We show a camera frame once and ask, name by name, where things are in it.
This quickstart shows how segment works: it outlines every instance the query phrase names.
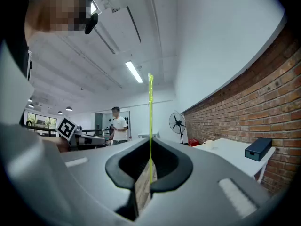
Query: red object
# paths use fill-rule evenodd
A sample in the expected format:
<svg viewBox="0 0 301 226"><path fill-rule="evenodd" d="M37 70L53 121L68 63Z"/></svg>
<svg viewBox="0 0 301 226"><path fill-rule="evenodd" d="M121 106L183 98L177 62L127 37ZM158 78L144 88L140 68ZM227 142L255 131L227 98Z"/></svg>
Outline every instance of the red object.
<svg viewBox="0 0 301 226"><path fill-rule="evenodd" d="M200 145L199 141L196 140L196 139L189 139L189 140L188 140L188 144L189 144L190 146Z"/></svg>

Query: black box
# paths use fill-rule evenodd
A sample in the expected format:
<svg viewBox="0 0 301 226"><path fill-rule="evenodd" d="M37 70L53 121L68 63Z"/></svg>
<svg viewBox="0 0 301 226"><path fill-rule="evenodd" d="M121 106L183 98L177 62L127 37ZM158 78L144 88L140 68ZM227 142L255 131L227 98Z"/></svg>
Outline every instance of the black box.
<svg viewBox="0 0 301 226"><path fill-rule="evenodd" d="M260 161L272 146L272 139L258 138L245 150L245 157Z"/></svg>

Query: ceiling light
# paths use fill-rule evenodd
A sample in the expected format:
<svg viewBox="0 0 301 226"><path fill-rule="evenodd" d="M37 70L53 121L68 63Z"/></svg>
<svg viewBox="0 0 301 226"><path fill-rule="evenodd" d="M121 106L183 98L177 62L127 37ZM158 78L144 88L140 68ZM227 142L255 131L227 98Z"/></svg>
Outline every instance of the ceiling light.
<svg viewBox="0 0 301 226"><path fill-rule="evenodd" d="M140 75L138 74L137 70L135 69L135 67L133 66L132 62L126 62L126 66L128 67L128 69L130 70L130 72L133 74L133 76L136 78L136 80L138 81L139 84L143 83Z"/></svg>
<svg viewBox="0 0 301 226"><path fill-rule="evenodd" d="M93 3L91 3L91 14L94 13L96 11L96 7Z"/></svg>

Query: red brick wall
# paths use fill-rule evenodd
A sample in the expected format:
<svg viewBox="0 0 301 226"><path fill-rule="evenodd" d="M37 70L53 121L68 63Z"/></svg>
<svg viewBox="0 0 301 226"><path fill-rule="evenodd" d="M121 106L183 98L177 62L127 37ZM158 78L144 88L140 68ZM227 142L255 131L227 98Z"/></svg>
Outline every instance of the red brick wall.
<svg viewBox="0 0 301 226"><path fill-rule="evenodd" d="M287 186L301 163L301 48L288 25L254 64L184 113L188 138L273 139L262 184Z"/></svg>

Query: standing fan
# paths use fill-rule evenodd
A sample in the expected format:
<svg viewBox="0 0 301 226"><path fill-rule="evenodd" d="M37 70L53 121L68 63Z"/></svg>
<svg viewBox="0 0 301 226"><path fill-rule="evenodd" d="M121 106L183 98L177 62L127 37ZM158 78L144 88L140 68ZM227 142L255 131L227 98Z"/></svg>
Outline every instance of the standing fan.
<svg viewBox="0 0 301 226"><path fill-rule="evenodd" d="M182 133L185 131L186 124L183 116L179 113L173 113L169 117L169 126L173 132L181 135L181 141L183 144Z"/></svg>

